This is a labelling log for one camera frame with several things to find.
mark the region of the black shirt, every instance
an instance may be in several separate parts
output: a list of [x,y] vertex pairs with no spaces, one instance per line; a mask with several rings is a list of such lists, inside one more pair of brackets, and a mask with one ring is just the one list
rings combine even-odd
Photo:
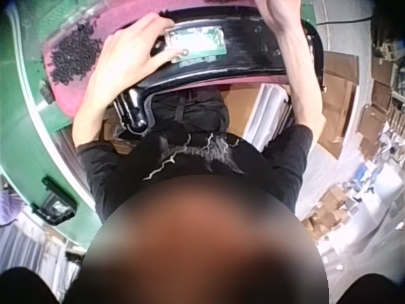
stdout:
[[179,125],[148,134],[127,156],[105,141],[81,145],[77,155],[103,222],[140,190],[185,175],[220,175],[254,185],[294,212],[312,140],[309,128],[295,125],[260,153],[233,134],[186,133]]

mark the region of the black plastic part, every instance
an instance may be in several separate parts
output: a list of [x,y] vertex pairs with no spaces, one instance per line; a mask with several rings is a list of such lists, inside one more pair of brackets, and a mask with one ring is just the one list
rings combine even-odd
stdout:
[[55,101],[55,96],[52,92],[52,87],[48,80],[44,80],[44,83],[41,86],[39,91],[42,94],[42,96],[44,97],[47,104],[50,105],[51,103],[53,103]]
[[56,226],[76,215],[77,204],[69,194],[64,192],[50,177],[44,177],[42,183],[48,194],[41,207],[32,203],[32,211],[45,223]]
[[[167,63],[154,74],[146,77],[115,100],[115,108],[121,124],[134,134],[145,134],[154,125],[151,100],[155,94],[179,87],[214,80],[241,77],[286,76],[285,65],[275,34],[265,24],[259,11],[247,6],[203,6],[175,11],[165,11],[162,16],[171,18],[176,28],[221,26],[224,32],[227,54],[216,60],[186,65]],[[323,86],[323,47],[315,28],[302,21],[312,50],[316,76]],[[153,53],[164,47],[160,40]]]

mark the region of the black curved panel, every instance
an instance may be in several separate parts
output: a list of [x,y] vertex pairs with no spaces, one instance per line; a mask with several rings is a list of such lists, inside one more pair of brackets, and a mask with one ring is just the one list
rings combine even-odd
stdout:
[[[150,100],[151,96],[159,92],[199,82],[286,74],[275,34],[267,27],[256,8],[204,6],[165,11],[161,15],[173,19],[178,29],[221,26],[227,54],[216,56],[211,62],[167,63],[132,88],[137,93],[137,100],[128,96],[128,90],[123,92],[115,101],[115,106],[123,126],[133,133],[143,134],[154,125]],[[321,39],[308,22],[303,21],[302,25],[307,33],[308,47],[313,54],[315,72],[322,86]],[[160,47],[155,48],[153,53],[164,48],[164,40],[160,42]],[[142,118],[139,118],[139,113],[144,113]],[[142,126],[139,127],[137,119],[145,121],[146,125],[141,123]]]

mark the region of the finger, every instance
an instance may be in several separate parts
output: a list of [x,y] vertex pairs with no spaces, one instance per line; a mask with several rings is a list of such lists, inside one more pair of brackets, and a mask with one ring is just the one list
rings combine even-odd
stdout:
[[171,19],[167,18],[156,18],[149,25],[147,25],[142,31],[142,36],[146,41],[150,42],[152,46],[159,35],[168,28],[174,27],[175,23]]
[[136,21],[133,25],[129,26],[126,28],[128,32],[131,32],[133,34],[138,34],[141,32],[146,26],[148,26],[153,20],[159,18],[159,15],[156,13],[148,13],[145,16],[143,16],[141,19]]
[[153,56],[147,63],[147,69],[149,73],[153,73],[160,66],[174,59],[174,57],[185,55],[187,53],[188,51],[184,49],[167,49]]

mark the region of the purple object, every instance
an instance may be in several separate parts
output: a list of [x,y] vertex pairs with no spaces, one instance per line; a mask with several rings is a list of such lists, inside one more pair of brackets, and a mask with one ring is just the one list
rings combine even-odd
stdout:
[[12,193],[10,190],[1,191],[0,226],[14,221],[25,205],[25,202],[18,194]]

